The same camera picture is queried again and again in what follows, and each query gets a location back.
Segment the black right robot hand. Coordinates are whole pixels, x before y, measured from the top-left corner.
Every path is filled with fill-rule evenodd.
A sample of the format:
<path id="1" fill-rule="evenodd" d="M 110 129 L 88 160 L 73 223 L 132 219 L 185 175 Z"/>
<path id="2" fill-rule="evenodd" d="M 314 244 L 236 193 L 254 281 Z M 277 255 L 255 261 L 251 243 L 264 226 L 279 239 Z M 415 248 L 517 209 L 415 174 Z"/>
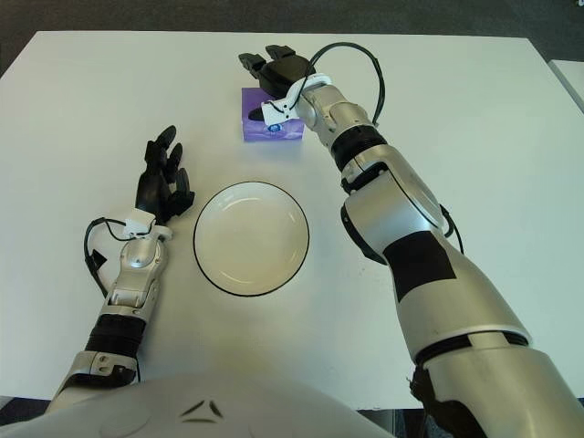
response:
<path id="1" fill-rule="evenodd" d="M 247 52 L 238 59 L 272 100 L 284 99 L 294 83 L 316 72 L 308 59 L 289 46 L 268 45 L 265 50 L 269 59 Z"/>

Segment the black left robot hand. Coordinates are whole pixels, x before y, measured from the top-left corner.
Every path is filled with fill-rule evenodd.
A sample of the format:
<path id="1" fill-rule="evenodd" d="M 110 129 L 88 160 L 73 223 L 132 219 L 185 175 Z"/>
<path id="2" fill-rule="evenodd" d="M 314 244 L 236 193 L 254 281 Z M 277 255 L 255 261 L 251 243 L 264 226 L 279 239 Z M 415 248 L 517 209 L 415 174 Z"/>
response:
<path id="1" fill-rule="evenodd" d="M 194 202 L 188 172 L 180 168 L 183 146 L 177 142 L 176 127 L 169 126 L 154 141 L 148 141 L 135 207 L 155 216 L 156 224 L 166 225 L 174 216 L 186 212 Z"/>

